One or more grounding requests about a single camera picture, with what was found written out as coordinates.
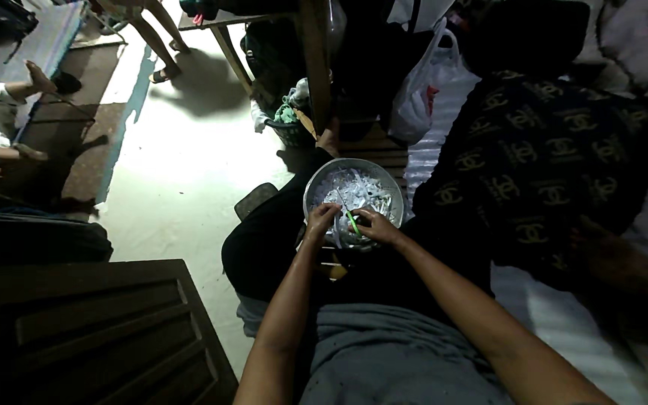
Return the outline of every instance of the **foot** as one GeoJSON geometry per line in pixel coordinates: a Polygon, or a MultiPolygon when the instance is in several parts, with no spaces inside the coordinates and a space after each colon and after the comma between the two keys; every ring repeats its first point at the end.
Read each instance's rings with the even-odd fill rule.
{"type": "Polygon", "coordinates": [[[31,60],[24,62],[27,69],[29,69],[29,76],[31,83],[40,91],[44,93],[56,93],[56,84],[51,81],[47,75],[42,72],[42,69],[31,60]]]}
{"type": "Polygon", "coordinates": [[[49,160],[49,155],[46,152],[36,151],[29,146],[26,146],[23,143],[14,143],[12,145],[14,149],[19,151],[25,157],[35,160],[35,161],[47,161],[49,160]]]}
{"type": "Polygon", "coordinates": [[[571,230],[574,259],[589,275],[629,296],[648,296],[648,256],[625,239],[581,216],[571,230]]]}
{"type": "Polygon", "coordinates": [[[324,133],[317,140],[317,146],[335,158],[339,157],[339,119],[333,117],[324,133]]]}
{"type": "Polygon", "coordinates": [[[184,53],[185,55],[192,53],[192,49],[187,44],[184,42],[179,43],[176,40],[171,40],[171,42],[169,42],[169,48],[173,49],[175,52],[184,53]]]}
{"type": "Polygon", "coordinates": [[[175,78],[182,74],[182,69],[180,69],[178,66],[167,66],[164,69],[158,70],[151,75],[149,75],[149,81],[152,83],[164,83],[165,81],[169,81],[172,78],[175,78]]]}

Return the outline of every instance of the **black pants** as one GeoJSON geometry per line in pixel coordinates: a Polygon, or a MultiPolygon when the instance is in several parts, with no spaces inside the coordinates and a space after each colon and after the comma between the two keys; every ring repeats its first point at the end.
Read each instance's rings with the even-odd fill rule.
{"type": "MultiPolygon", "coordinates": [[[[297,253],[294,243],[304,220],[304,188],[331,159],[324,149],[313,150],[307,165],[227,237],[222,247],[222,263],[237,293],[267,302],[272,299],[297,253]]],[[[401,230],[493,296],[488,232],[481,221],[460,223],[460,218],[471,217],[455,212],[447,217],[418,216],[401,230]]],[[[355,270],[336,282],[316,273],[312,280],[312,308],[327,303],[378,303],[409,308],[450,323],[414,269],[389,246],[368,253],[342,253],[356,261],[355,270]]]]}

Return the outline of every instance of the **scissors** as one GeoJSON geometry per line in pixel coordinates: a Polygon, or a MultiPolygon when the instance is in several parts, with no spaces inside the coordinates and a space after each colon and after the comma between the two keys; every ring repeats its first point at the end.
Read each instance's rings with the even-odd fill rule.
{"type": "Polygon", "coordinates": [[[361,236],[362,233],[359,232],[359,228],[356,227],[356,222],[354,221],[354,217],[351,216],[351,211],[347,208],[347,204],[344,202],[344,198],[341,197],[341,193],[339,192],[339,189],[336,189],[336,194],[339,195],[339,199],[341,200],[341,205],[344,207],[344,213],[346,216],[349,218],[349,222],[351,223],[351,227],[354,228],[354,232],[361,236]]]}

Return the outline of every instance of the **table leg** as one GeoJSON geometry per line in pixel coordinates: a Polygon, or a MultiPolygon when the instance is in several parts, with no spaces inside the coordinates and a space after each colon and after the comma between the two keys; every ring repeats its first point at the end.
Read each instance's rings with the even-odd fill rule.
{"type": "Polygon", "coordinates": [[[300,0],[297,28],[304,47],[314,129],[321,135],[329,122],[331,86],[326,47],[327,0],[300,0]]]}
{"type": "Polygon", "coordinates": [[[239,78],[239,82],[244,86],[244,91],[246,91],[247,95],[251,96],[251,78],[249,78],[249,74],[244,69],[244,65],[236,54],[236,49],[234,49],[232,39],[229,36],[229,29],[226,25],[221,27],[214,25],[211,27],[211,33],[214,34],[214,38],[217,38],[217,42],[219,42],[219,46],[222,49],[224,56],[229,61],[229,64],[234,70],[236,76],[239,78]]]}

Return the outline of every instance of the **sandal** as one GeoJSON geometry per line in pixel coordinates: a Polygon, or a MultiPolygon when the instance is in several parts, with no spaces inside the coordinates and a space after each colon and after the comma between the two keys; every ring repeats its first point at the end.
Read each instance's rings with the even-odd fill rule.
{"type": "Polygon", "coordinates": [[[179,46],[176,44],[175,40],[171,40],[171,42],[169,42],[169,48],[173,49],[175,52],[184,53],[185,55],[192,53],[192,49],[188,46],[186,47],[186,51],[179,49],[179,46]]]}
{"type": "Polygon", "coordinates": [[[167,68],[157,70],[156,72],[149,75],[149,81],[151,81],[154,84],[164,83],[165,81],[170,81],[172,78],[175,78],[175,77],[179,76],[180,74],[182,74],[181,70],[176,74],[170,74],[169,72],[165,71],[166,69],[167,68]]]}

